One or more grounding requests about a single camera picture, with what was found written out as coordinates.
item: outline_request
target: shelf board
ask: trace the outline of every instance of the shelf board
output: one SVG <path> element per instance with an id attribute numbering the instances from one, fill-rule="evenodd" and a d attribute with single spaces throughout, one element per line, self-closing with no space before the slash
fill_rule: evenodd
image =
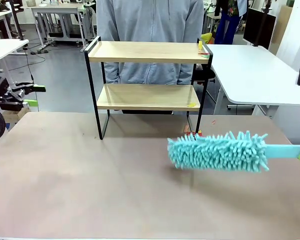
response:
<path id="1" fill-rule="evenodd" d="M 105 84 L 97 106 L 103 110 L 198 112 L 200 102 L 192 85 Z"/>
<path id="2" fill-rule="evenodd" d="M 99 41 L 89 53 L 91 62 L 208 64 L 197 43 Z"/>

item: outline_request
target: yellow object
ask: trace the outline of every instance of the yellow object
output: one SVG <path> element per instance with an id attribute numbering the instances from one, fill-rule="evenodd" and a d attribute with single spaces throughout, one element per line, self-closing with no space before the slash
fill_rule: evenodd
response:
<path id="1" fill-rule="evenodd" d="M 208 32 L 208 33 L 205 33 L 205 34 L 202 34 L 201 35 L 201 39 L 202 41 L 205 43 L 205 44 L 208 44 L 209 41 L 211 40 L 212 38 L 212 33 L 211 32 Z"/>
<path id="2" fill-rule="evenodd" d="M 187 105 L 187 107 L 189 107 L 189 108 L 193 108 L 195 106 L 196 106 L 196 104 L 194 102 L 191 102 L 190 104 Z"/>
<path id="3" fill-rule="evenodd" d="M 202 50 L 202 41 L 199 41 L 199 50 Z"/>

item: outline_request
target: red object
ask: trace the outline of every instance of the red object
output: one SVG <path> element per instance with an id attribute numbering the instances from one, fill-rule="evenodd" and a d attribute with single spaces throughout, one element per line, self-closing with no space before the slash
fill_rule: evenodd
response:
<path id="1" fill-rule="evenodd" d="M 190 134 L 192 134 L 193 136 L 196 135 L 196 133 L 195 133 L 194 131 L 193 131 L 193 132 L 187 131 L 185 134 L 186 134 L 187 136 L 189 136 Z"/>

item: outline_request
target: black metal frame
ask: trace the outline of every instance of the black metal frame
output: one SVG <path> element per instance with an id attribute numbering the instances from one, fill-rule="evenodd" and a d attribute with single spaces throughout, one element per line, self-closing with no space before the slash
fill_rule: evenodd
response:
<path id="1" fill-rule="evenodd" d="M 202 43 L 204 48 L 208 51 L 209 53 L 209 60 L 208 60 L 208 64 L 201 64 L 202 68 L 208 68 L 211 69 L 212 67 L 212 59 L 214 57 L 213 52 L 210 50 L 210 48 L 203 42 Z M 194 73 L 196 70 L 196 64 L 193 65 L 193 73 L 192 73 L 192 79 L 191 79 L 191 85 L 193 86 L 195 83 L 195 79 L 194 79 Z M 201 117 L 202 117 L 202 112 L 204 109 L 204 104 L 205 104 L 205 98 L 206 98 L 206 93 L 207 93 L 207 87 L 208 87 L 208 83 L 209 83 L 209 79 L 208 78 L 204 78 L 202 79 L 203 82 L 203 91 L 202 91 L 202 96 L 201 96 L 201 100 L 200 100 L 200 108 L 199 108 L 199 113 L 198 113 L 198 119 L 196 121 L 196 127 L 195 127 L 195 133 L 197 134 L 199 132 L 199 128 L 200 128 L 200 122 L 201 122 Z M 189 119 L 189 111 L 186 112 L 186 117 L 190 126 L 190 130 L 191 132 L 193 131 L 193 126 L 192 123 Z"/>
<path id="2" fill-rule="evenodd" d="M 99 132 L 99 138 L 100 140 L 104 139 L 106 129 L 109 122 L 110 117 L 110 110 L 107 110 L 107 117 L 104 122 L 103 128 L 101 129 L 100 119 L 99 119 L 99 112 L 98 112 L 98 106 L 97 106 L 97 99 L 96 99 L 96 93 L 95 93 L 95 87 L 94 87 L 94 80 L 92 77 L 91 67 L 90 67 L 90 61 L 89 61 L 89 53 L 93 49 L 93 47 L 101 41 L 101 37 L 96 37 L 85 49 L 84 49 L 84 58 L 85 58 L 85 64 L 88 71 L 88 77 L 90 82 L 90 89 L 91 89 L 91 95 L 92 95 L 92 101 L 93 101 L 93 107 L 94 107 L 94 114 L 96 119 L 96 125 L 98 127 Z M 103 84 L 106 84 L 106 74 L 105 74 L 105 64 L 101 62 L 101 70 L 102 70 L 102 78 L 103 78 Z"/>
<path id="3" fill-rule="evenodd" d="M 100 124 L 100 118 L 99 118 L 99 112 L 98 112 L 98 106 L 97 106 L 97 98 L 96 98 L 96 93 L 95 93 L 95 87 L 94 87 L 94 81 L 93 81 L 93 77 L 92 77 L 92 72 L 91 72 L 91 66 L 90 66 L 90 61 L 89 61 L 89 53 L 91 52 L 91 50 L 94 48 L 94 46 L 101 41 L 101 37 L 97 36 L 85 49 L 84 49 L 84 58 L 85 58 L 85 64 L 86 64 L 86 68 L 88 71 L 88 77 L 89 77 L 89 83 L 90 83 L 90 90 L 91 90 L 91 95 L 92 95 L 92 101 L 93 101 L 93 107 L 94 107 L 94 114 L 95 114 L 95 119 L 96 119 L 96 124 L 97 124 L 97 128 L 98 128 L 98 133 L 99 133 L 99 138 L 100 140 L 103 140 L 105 137 L 105 133 L 106 133 L 106 129 L 108 126 L 108 122 L 109 122 L 109 118 L 110 118 L 110 110 L 107 109 L 107 117 L 105 120 L 105 123 L 103 125 L 103 128 L 101 129 L 101 124 Z M 209 53 L 209 60 L 208 60 L 208 64 L 202 64 L 203 68 L 208 68 L 211 69 L 212 66 L 212 59 L 213 59 L 213 53 L 210 50 L 210 48 L 208 48 L 208 46 L 203 43 L 204 48 L 208 51 Z M 196 70 L 196 64 L 193 65 L 193 71 Z M 106 73 L 105 73 L 105 64 L 103 62 L 101 62 L 101 71 L 102 71 L 102 79 L 103 79 L 103 84 L 106 84 Z M 191 79 L 191 85 L 194 85 L 194 77 L 192 77 Z M 202 96 L 201 96 L 201 100 L 200 100 L 200 108 L 199 108 L 199 113 L 198 113 L 198 119 L 196 122 L 196 129 L 195 132 L 198 133 L 199 131 L 199 127 L 200 127 L 200 122 L 201 122 L 201 117 L 202 117 L 202 111 L 204 108 L 204 103 L 205 103 L 205 97 L 206 97 L 206 92 L 207 92 L 207 87 L 208 87 L 208 82 L 209 79 L 205 78 L 202 79 L 203 83 L 203 92 L 202 92 Z M 189 119 L 189 111 L 186 112 L 186 117 L 190 126 L 191 131 L 193 130 L 192 128 L 192 124 L 191 121 Z"/>

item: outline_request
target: hoodie zipper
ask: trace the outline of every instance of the hoodie zipper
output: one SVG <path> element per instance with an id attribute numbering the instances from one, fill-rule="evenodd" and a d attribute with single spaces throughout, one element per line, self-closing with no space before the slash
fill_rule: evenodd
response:
<path id="1" fill-rule="evenodd" d="M 156 1 L 157 0 L 153 0 L 151 42 L 153 42 L 153 40 L 154 40 Z M 149 84 L 149 75 L 150 75 L 151 68 L 152 68 L 152 63 L 149 64 L 149 71 L 148 71 L 148 74 L 146 76 L 145 84 Z"/>

